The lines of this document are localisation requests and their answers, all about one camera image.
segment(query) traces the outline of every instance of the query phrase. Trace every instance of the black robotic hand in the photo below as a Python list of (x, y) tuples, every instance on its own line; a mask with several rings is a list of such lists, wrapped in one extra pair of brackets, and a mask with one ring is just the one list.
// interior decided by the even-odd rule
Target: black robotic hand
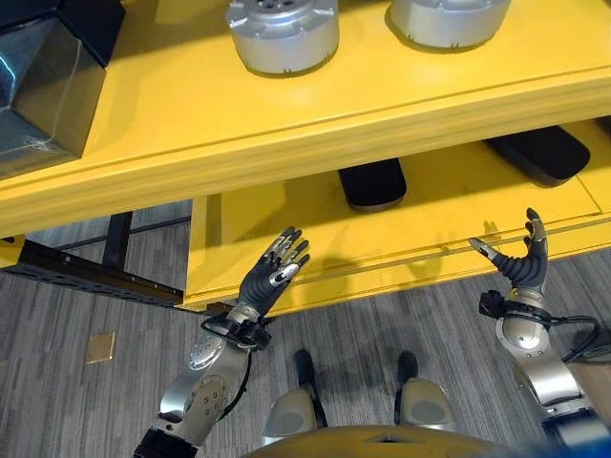
[(307, 240), (290, 251), (301, 234), (302, 231), (294, 227), (284, 229), (244, 277), (238, 303), (254, 308), (262, 316), (269, 311), (291, 279), (309, 260), (309, 255), (297, 259), (307, 248)]
[(524, 238), (528, 254), (524, 258), (510, 258), (480, 239), (469, 239), (471, 246), (488, 258), (492, 264), (509, 279), (513, 288), (532, 288), (543, 294), (547, 278), (547, 236), (543, 221), (538, 213), (529, 208), (526, 211), (526, 229), (530, 237)]

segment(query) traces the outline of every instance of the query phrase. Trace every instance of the black box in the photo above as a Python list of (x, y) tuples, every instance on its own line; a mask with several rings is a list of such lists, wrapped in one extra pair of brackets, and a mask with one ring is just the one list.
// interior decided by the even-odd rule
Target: black box
[(486, 143), (541, 186), (559, 186), (590, 161), (590, 150), (559, 126), (497, 136)]
[(357, 212), (388, 210), (408, 192), (401, 163), (396, 157), (338, 170), (344, 195)]
[(119, 0), (0, 0), (0, 32), (54, 16), (108, 65), (125, 16)]
[(0, 58), (0, 178), (81, 157), (104, 82), (83, 42), (35, 21), (0, 34)]

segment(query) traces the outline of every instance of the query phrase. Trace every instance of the silver metal casing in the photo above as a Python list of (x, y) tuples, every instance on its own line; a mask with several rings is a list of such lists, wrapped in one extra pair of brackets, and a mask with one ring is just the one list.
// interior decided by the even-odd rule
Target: silver metal casing
[(465, 48), (490, 39), (511, 0), (392, 0), (390, 20), (409, 40), (433, 48)]
[(226, 20), (242, 62), (259, 73), (311, 69), (339, 44), (337, 0), (234, 0)]
[(201, 447), (227, 405), (227, 391), (246, 366), (248, 351), (203, 331), (187, 367), (166, 389), (152, 428)]
[(542, 406), (581, 397), (575, 378), (551, 347), (543, 326), (521, 318), (496, 322), (496, 339), (509, 353), (515, 372)]
[(263, 429), (263, 446), (294, 434), (316, 429), (312, 398), (302, 388), (293, 389), (276, 400)]
[(425, 379), (409, 379), (401, 394), (401, 424), (456, 431), (456, 420), (441, 386)]

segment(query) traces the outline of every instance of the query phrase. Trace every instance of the gray carpet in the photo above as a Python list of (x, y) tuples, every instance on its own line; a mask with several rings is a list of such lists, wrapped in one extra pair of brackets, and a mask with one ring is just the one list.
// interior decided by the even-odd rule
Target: gray carpet
[[(59, 244), (96, 231), (99, 224), (74, 226), (69, 239), (62, 230), (32, 237)], [(183, 287), (187, 244), (188, 225), (135, 235), (128, 270)], [(96, 260), (102, 249), (74, 253)], [(611, 319), (610, 271), (611, 251), (552, 263), (550, 310)], [(483, 276), (279, 318), (269, 349), (254, 357), (247, 393), (199, 455), (234, 457), (258, 446), (274, 399), (296, 386), (291, 357), (302, 347), (312, 353), (332, 426), (391, 423), (395, 362), (409, 349), (421, 375), (446, 388), (461, 431), (510, 446), (540, 439), (495, 349), (493, 321), (476, 313), (481, 291), (506, 287), (499, 276)], [(131, 456), (182, 369), (200, 317), (4, 274), (0, 290), (0, 456)], [(553, 343), (566, 350), (578, 329), (554, 331)], [(116, 331), (116, 357), (85, 365), (89, 336), (103, 331)]]

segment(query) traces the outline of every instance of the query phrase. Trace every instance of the metal bracket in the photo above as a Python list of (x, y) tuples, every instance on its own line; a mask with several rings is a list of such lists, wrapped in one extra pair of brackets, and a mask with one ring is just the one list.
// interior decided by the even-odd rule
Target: metal bracket
[(172, 307), (182, 303), (177, 288), (25, 240), (15, 265), (5, 272), (30, 280), (123, 299)]

